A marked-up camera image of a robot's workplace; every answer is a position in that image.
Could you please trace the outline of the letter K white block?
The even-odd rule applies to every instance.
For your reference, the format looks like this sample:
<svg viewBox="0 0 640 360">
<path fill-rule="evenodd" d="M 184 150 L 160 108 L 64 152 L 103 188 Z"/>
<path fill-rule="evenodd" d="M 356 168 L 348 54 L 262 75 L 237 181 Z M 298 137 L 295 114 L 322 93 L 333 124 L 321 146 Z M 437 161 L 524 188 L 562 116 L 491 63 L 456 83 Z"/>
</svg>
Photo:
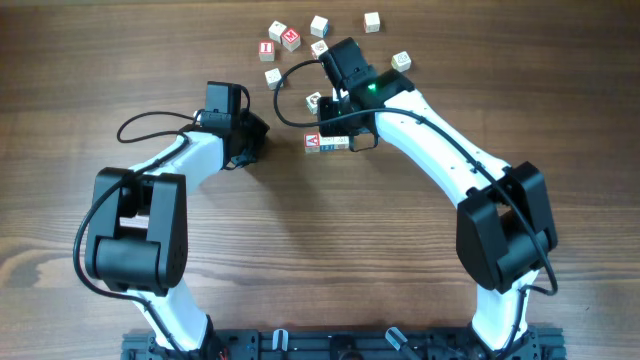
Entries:
<svg viewBox="0 0 640 360">
<path fill-rule="evenodd" d="M 349 148 L 348 136 L 336 136 L 333 138 L 334 148 L 337 150 L 343 150 Z"/>
</svg>

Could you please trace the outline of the soccer ball picture block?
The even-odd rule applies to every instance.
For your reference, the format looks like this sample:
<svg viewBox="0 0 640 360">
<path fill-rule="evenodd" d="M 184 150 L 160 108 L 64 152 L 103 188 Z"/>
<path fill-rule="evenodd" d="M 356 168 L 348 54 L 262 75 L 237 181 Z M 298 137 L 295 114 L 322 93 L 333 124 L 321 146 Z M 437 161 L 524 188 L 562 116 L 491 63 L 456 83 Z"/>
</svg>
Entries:
<svg viewBox="0 0 640 360">
<path fill-rule="evenodd" d="M 318 112 L 318 101 L 322 97 L 320 92 L 312 93 L 306 97 L 306 105 L 310 113 L 316 115 Z"/>
</svg>

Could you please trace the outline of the red letter A block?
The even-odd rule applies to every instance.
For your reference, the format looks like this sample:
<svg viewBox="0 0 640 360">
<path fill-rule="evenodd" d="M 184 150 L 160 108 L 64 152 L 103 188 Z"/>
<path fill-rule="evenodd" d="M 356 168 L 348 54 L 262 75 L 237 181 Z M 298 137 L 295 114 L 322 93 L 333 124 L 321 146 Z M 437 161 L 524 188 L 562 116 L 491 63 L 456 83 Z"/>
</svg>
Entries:
<svg viewBox="0 0 640 360">
<path fill-rule="evenodd" d="M 321 148 L 321 137 L 319 133 L 308 133 L 304 135 L 304 148 L 306 153 L 316 153 Z"/>
</svg>

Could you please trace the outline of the white red sided block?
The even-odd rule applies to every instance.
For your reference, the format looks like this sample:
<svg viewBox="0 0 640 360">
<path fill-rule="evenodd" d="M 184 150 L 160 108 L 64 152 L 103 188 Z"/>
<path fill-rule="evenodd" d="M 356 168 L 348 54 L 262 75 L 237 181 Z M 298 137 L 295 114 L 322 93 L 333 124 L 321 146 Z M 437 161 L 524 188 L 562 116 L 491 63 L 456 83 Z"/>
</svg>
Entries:
<svg viewBox="0 0 640 360">
<path fill-rule="evenodd" d="M 264 73 L 267 86 L 274 91 L 282 81 L 282 75 L 278 68 L 268 70 Z"/>
</svg>

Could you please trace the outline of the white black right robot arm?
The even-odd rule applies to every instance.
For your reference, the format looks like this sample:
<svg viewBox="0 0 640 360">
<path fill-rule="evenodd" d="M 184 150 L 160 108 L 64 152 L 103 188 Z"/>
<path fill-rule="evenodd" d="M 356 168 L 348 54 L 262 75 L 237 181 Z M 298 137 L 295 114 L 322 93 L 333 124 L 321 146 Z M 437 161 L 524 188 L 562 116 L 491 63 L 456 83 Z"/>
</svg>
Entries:
<svg viewBox="0 0 640 360">
<path fill-rule="evenodd" d="M 478 286 L 474 335 L 497 358 L 527 331 L 527 297 L 545 270 L 558 291 L 549 253 L 558 242 L 542 173 L 511 166 L 446 122 L 401 72 L 379 74 L 347 38 L 318 55 L 336 95 L 318 103 L 324 136 L 369 132 L 411 158 L 456 209 L 456 252 Z"/>
</svg>

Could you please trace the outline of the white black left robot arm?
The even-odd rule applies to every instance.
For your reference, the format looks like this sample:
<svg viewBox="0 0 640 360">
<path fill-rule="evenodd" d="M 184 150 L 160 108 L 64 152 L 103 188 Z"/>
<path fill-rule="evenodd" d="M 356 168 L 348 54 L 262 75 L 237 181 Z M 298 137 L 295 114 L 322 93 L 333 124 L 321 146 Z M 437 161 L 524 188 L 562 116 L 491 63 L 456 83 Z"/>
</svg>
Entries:
<svg viewBox="0 0 640 360">
<path fill-rule="evenodd" d="M 229 355 L 183 278 L 187 197 L 210 176 L 256 162 L 269 127 L 251 112 L 244 86 L 215 81 L 206 86 L 204 107 L 186 121 L 151 159 L 96 175 L 91 207 L 75 236 L 80 281 L 101 296 L 133 302 L 151 326 L 124 335 L 124 359 Z"/>
</svg>

